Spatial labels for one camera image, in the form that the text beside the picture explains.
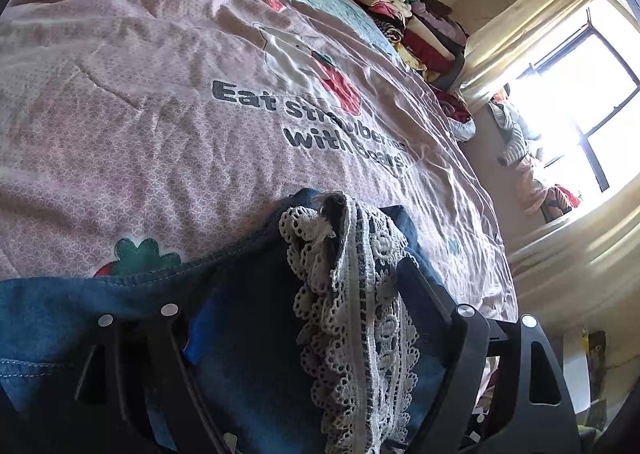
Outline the blue denim lace-hem pants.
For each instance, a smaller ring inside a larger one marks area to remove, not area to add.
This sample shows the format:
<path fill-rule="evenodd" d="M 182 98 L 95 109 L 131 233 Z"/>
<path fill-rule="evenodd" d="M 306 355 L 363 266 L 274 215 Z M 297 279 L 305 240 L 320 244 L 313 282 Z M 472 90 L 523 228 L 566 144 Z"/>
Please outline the blue denim lace-hem pants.
<path fill-rule="evenodd" d="M 276 218 L 201 263 L 110 265 L 103 276 L 1 285 L 1 448 L 6 453 L 137 453 L 140 444 L 75 391 L 103 315 L 138 319 L 186 304 L 184 354 L 216 422 L 244 453 L 326 445 L 295 340 L 299 280 Z"/>

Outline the cream curtain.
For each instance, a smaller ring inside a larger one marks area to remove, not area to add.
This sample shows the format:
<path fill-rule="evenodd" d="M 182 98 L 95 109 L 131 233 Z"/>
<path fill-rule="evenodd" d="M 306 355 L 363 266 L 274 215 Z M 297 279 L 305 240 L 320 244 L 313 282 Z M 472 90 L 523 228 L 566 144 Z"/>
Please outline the cream curtain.
<path fill-rule="evenodd" d="M 617 338 L 639 324 L 639 29 L 604 33 L 598 0 L 517 0 L 469 36 L 454 91 L 475 119 L 464 145 L 491 195 L 518 305 L 550 335 Z M 544 138 L 544 172 L 580 199 L 526 215 L 487 108 L 504 84 Z"/>

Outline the clothes on window sill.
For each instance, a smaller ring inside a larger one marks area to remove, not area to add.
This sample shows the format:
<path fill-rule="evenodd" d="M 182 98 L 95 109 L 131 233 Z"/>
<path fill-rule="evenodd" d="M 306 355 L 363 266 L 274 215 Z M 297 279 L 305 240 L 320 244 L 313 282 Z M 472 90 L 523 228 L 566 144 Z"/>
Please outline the clothes on window sill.
<path fill-rule="evenodd" d="M 540 212 L 549 223 L 578 208 L 580 199 L 544 172 L 544 138 L 514 104 L 509 83 L 489 99 L 487 108 L 504 142 L 497 161 L 516 173 L 515 195 L 522 211 Z"/>

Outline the white red clothes heap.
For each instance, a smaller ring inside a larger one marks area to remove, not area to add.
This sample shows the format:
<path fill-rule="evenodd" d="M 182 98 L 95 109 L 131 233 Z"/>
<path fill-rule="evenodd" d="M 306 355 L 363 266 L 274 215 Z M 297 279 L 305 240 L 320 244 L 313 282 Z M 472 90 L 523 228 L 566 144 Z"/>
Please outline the white red clothes heap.
<path fill-rule="evenodd" d="M 448 118 L 450 130 L 458 142 L 469 142 L 476 132 L 476 125 L 465 103 L 457 96 L 438 88 L 432 88 L 440 108 Z"/>

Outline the pink strawberry print duvet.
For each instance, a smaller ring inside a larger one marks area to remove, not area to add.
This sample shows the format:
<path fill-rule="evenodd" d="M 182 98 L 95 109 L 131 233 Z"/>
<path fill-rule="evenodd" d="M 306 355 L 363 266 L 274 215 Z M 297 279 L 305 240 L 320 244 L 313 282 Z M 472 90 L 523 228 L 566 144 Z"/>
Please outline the pink strawberry print duvet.
<path fill-rule="evenodd" d="M 203 258 L 306 187 L 404 207 L 458 300 L 518 315 L 488 194 L 372 32 L 296 0 L 3 11 L 3 278 Z"/>

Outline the stack of folded clothes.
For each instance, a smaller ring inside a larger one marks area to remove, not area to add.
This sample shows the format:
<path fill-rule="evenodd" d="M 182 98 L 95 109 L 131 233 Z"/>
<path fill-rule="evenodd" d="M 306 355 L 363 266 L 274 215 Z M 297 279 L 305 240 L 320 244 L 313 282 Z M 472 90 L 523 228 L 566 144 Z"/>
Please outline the stack of folded clothes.
<path fill-rule="evenodd" d="M 468 34 L 437 0 L 355 0 L 401 59 L 423 79 L 449 90 L 465 63 Z"/>

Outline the light blue lace cloth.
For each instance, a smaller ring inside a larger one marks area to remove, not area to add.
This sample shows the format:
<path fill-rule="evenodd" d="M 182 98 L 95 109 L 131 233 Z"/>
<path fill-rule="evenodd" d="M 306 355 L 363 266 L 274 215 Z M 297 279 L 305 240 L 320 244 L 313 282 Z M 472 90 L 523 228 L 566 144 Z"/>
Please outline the light blue lace cloth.
<path fill-rule="evenodd" d="M 302 2 L 315 10 L 334 16 L 357 32 L 363 40 L 375 46 L 391 58 L 397 59 L 398 53 L 378 29 L 373 19 L 351 0 L 295 0 Z"/>

